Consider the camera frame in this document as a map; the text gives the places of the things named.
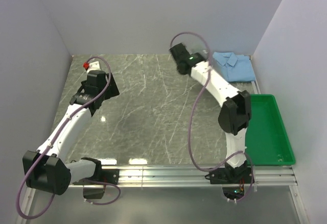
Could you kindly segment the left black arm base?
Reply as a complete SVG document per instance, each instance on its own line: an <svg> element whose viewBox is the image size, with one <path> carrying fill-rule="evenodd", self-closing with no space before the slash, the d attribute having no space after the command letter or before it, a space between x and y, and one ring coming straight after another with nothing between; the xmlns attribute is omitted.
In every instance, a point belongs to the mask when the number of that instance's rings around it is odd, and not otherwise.
<svg viewBox="0 0 327 224"><path fill-rule="evenodd" d="M82 180L84 201L97 206L109 205L117 201L121 195L121 189L118 186L119 172L118 169L102 169L96 176L84 178ZM105 203L95 202L94 200L103 198L108 186L118 191L117 196Z"/></svg>

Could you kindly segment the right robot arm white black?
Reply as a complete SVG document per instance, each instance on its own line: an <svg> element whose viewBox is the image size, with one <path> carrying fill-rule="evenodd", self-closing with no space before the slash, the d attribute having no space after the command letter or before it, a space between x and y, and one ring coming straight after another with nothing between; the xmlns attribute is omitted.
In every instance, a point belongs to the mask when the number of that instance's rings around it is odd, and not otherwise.
<svg viewBox="0 0 327 224"><path fill-rule="evenodd" d="M251 97L240 91L218 74L200 53L191 54L179 43L170 47L170 53L181 75L188 74L200 83L218 102L221 110L218 124L226 137L226 160L207 170L212 183L238 183L251 173L245 155L245 138L251 120Z"/></svg>

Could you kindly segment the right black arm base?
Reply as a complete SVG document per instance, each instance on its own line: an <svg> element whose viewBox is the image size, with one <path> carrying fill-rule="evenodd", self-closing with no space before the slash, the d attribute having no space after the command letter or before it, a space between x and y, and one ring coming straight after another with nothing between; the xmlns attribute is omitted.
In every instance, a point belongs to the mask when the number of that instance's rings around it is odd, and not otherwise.
<svg viewBox="0 0 327 224"><path fill-rule="evenodd" d="M246 192L245 185L249 184L249 189L253 186L254 173L246 163L236 168L226 164L224 168L210 171L205 175L205 179L209 180L212 185L222 185L226 200L237 203L249 193L249 191Z"/></svg>

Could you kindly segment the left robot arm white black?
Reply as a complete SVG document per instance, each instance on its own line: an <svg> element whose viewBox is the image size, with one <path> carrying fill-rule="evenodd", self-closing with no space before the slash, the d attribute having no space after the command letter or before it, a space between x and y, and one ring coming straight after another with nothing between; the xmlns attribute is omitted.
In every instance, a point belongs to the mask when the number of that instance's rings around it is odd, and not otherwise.
<svg viewBox="0 0 327 224"><path fill-rule="evenodd" d="M69 102L66 114L50 137L36 151L27 151L22 163L26 186L62 195L71 183L86 179L98 184L103 178L100 160L83 157L75 163L64 160L76 142L79 132L101 107L102 102L118 96L111 73L92 70Z"/></svg>

